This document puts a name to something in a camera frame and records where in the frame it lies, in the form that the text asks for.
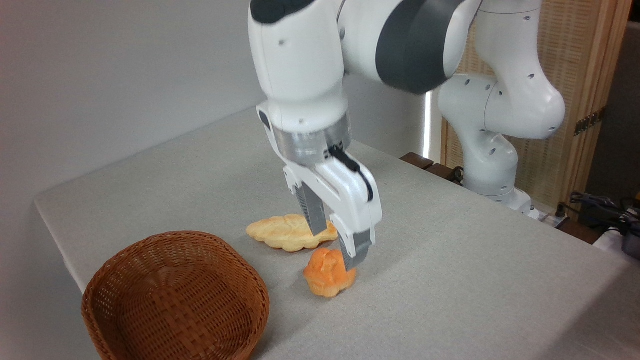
white wall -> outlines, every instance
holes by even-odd
[[[33,197],[261,101],[247,6],[0,2],[0,359],[98,358]],[[420,152],[420,98],[347,90],[357,140]]]

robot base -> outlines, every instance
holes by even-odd
[[[502,205],[507,206],[509,209],[513,209],[519,213],[527,215],[530,218],[535,220],[540,219],[540,212],[534,208],[533,203],[531,202],[531,197],[520,189],[514,188],[504,195],[485,197],[492,201],[499,202]]]

orange toy food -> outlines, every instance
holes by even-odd
[[[335,297],[356,281],[356,269],[344,267],[340,250],[317,249],[303,272],[309,289],[318,296]]]

toy bread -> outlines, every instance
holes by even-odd
[[[246,228],[246,233],[274,249],[296,252],[315,249],[323,242],[336,240],[338,230],[329,221],[326,222],[326,226],[325,231],[314,236],[305,217],[290,214],[254,222]]]
[[[346,271],[342,252],[325,248],[311,255],[303,275],[311,292],[322,297],[335,297],[356,281],[356,269]]]

basket rim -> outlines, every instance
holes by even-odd
[[[159,233],[159,234],[149,236],[143,240],[140,240],[122,249],[117,254],[112,256],[109,260],[107,260],[100,267],[100,269],[93,275],[91,281],[87,284],[83,294],[81,311],[82,311],[85,326],[88,328],[88,332],[93,341],[94,346],[98,347],[98,344],[99,344],[101,348],[101,349],[98,349],[101,357],[104,354],[104,355],[107,355],[109,359],[116,360],[113,357],[113,352],[111,351],[111,348],[108,342],[104,341],[104,335],[98,325],[98,322],[96,321],[93,307],[90,306],[92,304],[94,294],[101,288],[103,282],[108,278],[108,275],[110,274],[110,272],[113,271],[113,269],[118,268],[117,265],[119,265],[121,262],[125,261],[125,259],[127,258],[126,255],[128,255],[131,252],[135,252],[136,250],[142,247],[146,247],[150,243],[154,243],[158,238],[175,236],[175,235],[190,235],[195,237],[207,238],[208,240],[213,240],[217,243],[217,245],[220,245],[232,257],[238,260],[238,263],[244,268],[244,270],[248,272],[251,278],[256,282],[256,285],[262,297],[264,306],[262,307],[263,311],[260,313],[260,316],[257,319],[259,328],[257,329],[256,333],[262,334],[264,332],[264,329],[266,328],[268,323],[269,310],[270,310],[271,304],[270,304],[267,286],[264,280],[262,279],[262,277],[260,276],[260,274],[258,274],[258,271],[256,271],[256,269],[254,269],[251,266],[251,264],[249,264],[242,256],[240,256],[240,254],[238,254],[238,252],[233,247],[231,247],[231,245],[229,245],[227,242],[222,240],[222,238],[220,238],[219,236],[205,233],[202,231],[191,231],[191,230],[168,231],[165,233]],[[253,352],[253,350],[257,346],[258,342],[260,341],[260,338],[261,336],[256,337],[253,341],[247,344],[249,345],[248,348],[251,349],[251,352]]]

